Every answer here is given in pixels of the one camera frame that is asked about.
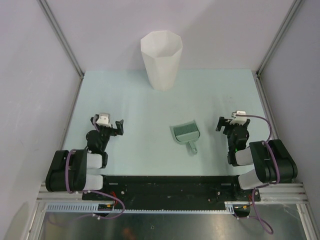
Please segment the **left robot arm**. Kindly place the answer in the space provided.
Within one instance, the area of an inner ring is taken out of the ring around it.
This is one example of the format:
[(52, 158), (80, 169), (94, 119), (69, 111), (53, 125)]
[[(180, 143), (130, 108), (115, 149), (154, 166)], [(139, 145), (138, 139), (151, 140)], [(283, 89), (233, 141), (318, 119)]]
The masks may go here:
[(45, 178), (49, 192), (75, 193), (91, 191), (100, 200), (110, 196), (111, 188), (104, 184), (100, 174), (88, 174), (88, 170), (105, 169), (108, 164), (107, 145), (111, 137), (124, 134), (124, 121), (110, 123), (108, 113), (95, 114), (90, 119), (94, 129), (86, 136), (83, 149), (57, 150)]

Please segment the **green hand brush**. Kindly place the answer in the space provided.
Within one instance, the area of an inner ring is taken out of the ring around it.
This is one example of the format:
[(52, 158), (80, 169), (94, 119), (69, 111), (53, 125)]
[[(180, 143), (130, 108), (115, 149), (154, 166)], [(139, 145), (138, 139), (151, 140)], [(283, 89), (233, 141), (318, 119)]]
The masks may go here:
[(175, 136), (191, 134), (198, 131), (199, 130), (195, 121), (190, 121), (173, 127), (173, 133)]

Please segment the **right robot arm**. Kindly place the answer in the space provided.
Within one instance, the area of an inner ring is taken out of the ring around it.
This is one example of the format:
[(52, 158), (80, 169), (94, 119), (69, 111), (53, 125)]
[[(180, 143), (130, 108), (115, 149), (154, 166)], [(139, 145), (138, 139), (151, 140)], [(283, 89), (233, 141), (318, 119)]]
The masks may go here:
[(216, 131), (226, 135), (228, 164), (233, 167), (253, 166), (247, 173), (237, 177), (238, 183), (230, 188), (231, 196), (242, 201), (249, 190), (286, 183), (298, 176), (298, 167), (280, 139), (248, 143), (250, 124), (248, 115), (234, 112), (231, 119), (219, 117)]

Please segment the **green plastic dustpan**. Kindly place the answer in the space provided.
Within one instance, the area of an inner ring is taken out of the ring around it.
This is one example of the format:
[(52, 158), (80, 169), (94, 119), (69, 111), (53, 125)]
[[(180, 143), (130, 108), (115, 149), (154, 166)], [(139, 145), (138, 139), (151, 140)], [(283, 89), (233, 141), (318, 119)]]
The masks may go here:
[(189, 145), (190, 147), (190, 150), (191, 152), (196, 155), (198, 153), (198, 149), (197, 149), (197, 146), (196, 146), (196, 142), (197, 140), (200, 138), (201, 136), (201, 133), (200, 133), (200, 130), (198, 128), (198, 131), (197, 132), (193, 132), (193, 133), (189, 133), (189, 134), (183, 134), (183, 135), (178, 135), (176, 136), (174, 134), (174, 131), (173, 131), (173, 127), (174, 126), (170, 126), (170, 131), (171, 131), (171, 134), (173, 136), (173, 139), (180, 145)]

